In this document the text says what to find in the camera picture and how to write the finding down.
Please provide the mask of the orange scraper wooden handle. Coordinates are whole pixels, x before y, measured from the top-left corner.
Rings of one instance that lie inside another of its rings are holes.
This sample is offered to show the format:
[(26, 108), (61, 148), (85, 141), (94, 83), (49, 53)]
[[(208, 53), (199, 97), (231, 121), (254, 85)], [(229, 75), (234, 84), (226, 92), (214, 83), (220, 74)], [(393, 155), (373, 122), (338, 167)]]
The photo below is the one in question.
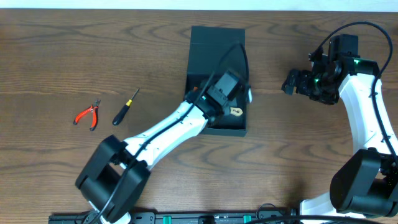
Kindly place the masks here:
[(226, 93), (214, 86), (209, 87), (197, 101), (196, 106), (209, 118), (219, 118), (226, 115), (236, 117), (243, 115), (243, 110), (237, 106), (231, 106), (232, 101)]

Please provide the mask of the black yellow screwdriver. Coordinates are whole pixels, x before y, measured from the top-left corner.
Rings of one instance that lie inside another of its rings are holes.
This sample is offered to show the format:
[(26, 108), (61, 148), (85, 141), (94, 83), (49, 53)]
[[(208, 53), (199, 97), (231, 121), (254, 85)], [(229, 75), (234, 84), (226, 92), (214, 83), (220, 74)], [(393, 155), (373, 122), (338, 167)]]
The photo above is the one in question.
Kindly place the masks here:
[(124, 119), (126, 113), (128, 112), (128, 110), (130, 109), (132, 102), (134, 101), (134, 98), (136, 97), (136, 95), (139, 93), (140, 88), (138, 88), (134, 94), (131, 96), (131, 98), (123, 105), (123, 107), (119, 110), (118, 114), (114, 117), (112, 124), (114, 126), (119, 125), (122, 120)]

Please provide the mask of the red handled pliers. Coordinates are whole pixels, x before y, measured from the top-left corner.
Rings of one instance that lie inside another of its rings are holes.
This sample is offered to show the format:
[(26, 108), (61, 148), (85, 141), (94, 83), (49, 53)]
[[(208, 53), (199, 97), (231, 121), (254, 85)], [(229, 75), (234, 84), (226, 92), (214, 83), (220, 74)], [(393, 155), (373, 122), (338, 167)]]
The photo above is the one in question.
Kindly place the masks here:
[(77, 125), (80, 120), (86, 116), (87, 114), (92, 114), (93, 115), (93, 120), (90, 126), (90, 131), (94, 131), (97, 127), (98, 124), (98, 108), (100, 105), (101, 100), (97, 99), (92, 105), (90, 105), (87, 109), (83, 110), (81, 113), (79, 113), (78, 115), (75, 116), (75, 119), (73, 120), (73, 124)]

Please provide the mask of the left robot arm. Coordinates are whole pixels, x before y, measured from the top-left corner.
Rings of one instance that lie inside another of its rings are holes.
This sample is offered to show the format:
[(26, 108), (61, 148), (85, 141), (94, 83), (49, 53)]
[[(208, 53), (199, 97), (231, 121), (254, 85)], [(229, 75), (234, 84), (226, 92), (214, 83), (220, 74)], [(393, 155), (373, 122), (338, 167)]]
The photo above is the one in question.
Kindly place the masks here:
[(168, 117), (136, 136), (100, 142), (75, 185), (96, 210), (92, 223), (129, 223), (129, 211), (141, 196), (151, 169), (184, 141), (225, 116), (230, 104), (251, 97), (247, 77), (232, 70), (210, 75), (190, 90)]

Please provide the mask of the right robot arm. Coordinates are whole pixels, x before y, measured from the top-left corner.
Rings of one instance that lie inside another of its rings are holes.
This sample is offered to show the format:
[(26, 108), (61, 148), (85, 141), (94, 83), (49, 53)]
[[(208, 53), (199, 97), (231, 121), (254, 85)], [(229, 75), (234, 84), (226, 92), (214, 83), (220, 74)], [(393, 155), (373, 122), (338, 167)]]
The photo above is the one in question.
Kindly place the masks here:
[(309, 55), (311, 70), (292, 69), (282, 90), (334, 105), (343, 101), (353, 138), (353, 156), (333, 176), (330, 189), (300, 203), (301, 215), (353, 218), (397, 215), (397, 147), (381, 95), (379, 67), (358, 54), (358, 36), (340, 34), (329, 50)]

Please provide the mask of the dark green open box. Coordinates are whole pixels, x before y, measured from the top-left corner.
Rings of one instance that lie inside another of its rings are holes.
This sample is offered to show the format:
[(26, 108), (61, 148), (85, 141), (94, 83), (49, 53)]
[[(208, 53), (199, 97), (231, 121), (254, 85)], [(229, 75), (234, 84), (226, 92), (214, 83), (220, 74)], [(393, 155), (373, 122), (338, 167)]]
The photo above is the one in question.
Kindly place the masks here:
[[(244, 29), (193, 26), (185, 93), (204, 85), (213, 71), (216, 72), (213, 81), (227, 70), (231, 70), (248, 81), (247, 62), (241, 47), (236, 46), (231, 49), (234, 44), (238, 43), (245, 44)], [(247, 116), (245, 114), (235, 116), (229, 112), (228, 108), (226, 114), (215, 125), (205, 128), (201, 133), (219, 136), (245, 136), (248, 132)]]

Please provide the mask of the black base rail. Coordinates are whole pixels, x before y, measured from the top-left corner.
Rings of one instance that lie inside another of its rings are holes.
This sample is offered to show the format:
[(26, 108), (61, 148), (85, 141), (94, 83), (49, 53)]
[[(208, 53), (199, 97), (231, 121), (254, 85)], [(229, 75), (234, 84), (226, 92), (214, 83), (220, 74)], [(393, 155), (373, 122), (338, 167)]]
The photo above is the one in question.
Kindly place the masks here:
[[(262, 208), (256, 212), (221, 212), (221, 213), (127, 213), (117, 222), (119, 224), (222, 224), (248, 223), (263, 218), (298, 215), (296, 209)], [(87, 224), (96, 217), (97, 211), (81, 213), (54, 213), (49, 216), (48, 224)]]

